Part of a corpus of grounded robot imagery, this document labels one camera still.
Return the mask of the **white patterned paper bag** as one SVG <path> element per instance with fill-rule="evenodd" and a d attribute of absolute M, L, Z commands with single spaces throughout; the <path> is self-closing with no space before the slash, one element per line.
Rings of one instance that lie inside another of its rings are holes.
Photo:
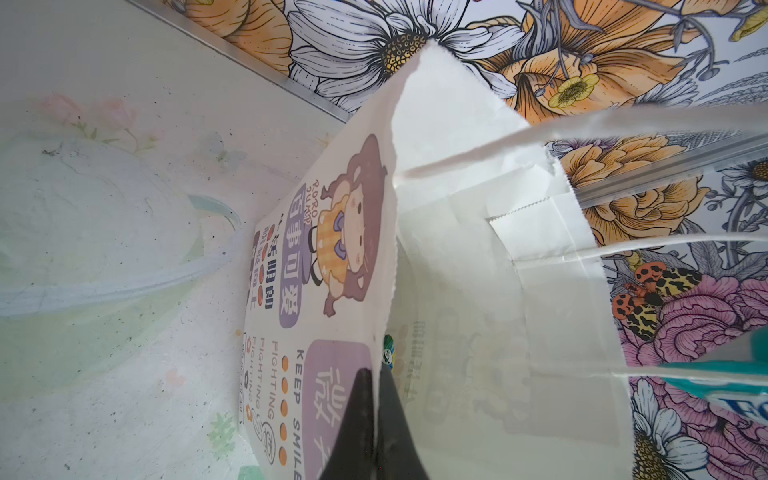
<path fill-rule="evenodd" d="M 650 179 L 677 138 L 727 151 L 763 105 L 529 124 L 435 43 L 374 94 L 256 228 L 241 434 L 266 479 L 319 479 L 383 341 L 429 479 L 763 479 L 767 424 L 664 379 L 767 329 L 764 214 Z"/>

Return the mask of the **green yellow snack packet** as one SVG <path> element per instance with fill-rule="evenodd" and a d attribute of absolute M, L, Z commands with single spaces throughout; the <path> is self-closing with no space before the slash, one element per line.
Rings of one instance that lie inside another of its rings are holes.
<path fill-rule="evenodd" d="M 684 375 L 664 380 L 746 420 L 767 424 L 767 329 L 744 334 L 691 363 L 670 363 Z"/>

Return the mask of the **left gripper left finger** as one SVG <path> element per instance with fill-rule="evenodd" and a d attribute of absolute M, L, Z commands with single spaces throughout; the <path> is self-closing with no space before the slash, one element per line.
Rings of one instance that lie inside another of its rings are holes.
<path fill-rule="evenodd" d="M 331 455 L 320 480 L 368 480 L 374 467 L 372 373 L 360 369 Z"/>

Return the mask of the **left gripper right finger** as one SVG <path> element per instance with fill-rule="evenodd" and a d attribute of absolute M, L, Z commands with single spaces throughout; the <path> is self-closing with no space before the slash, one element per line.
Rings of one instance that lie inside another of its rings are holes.
<path fill-rule="evenodd" d="M 379 411 L 376 440 L 378 480 L 428 480 L 418 456 L 392 369 L 382 365 L 379 379 Z"/>

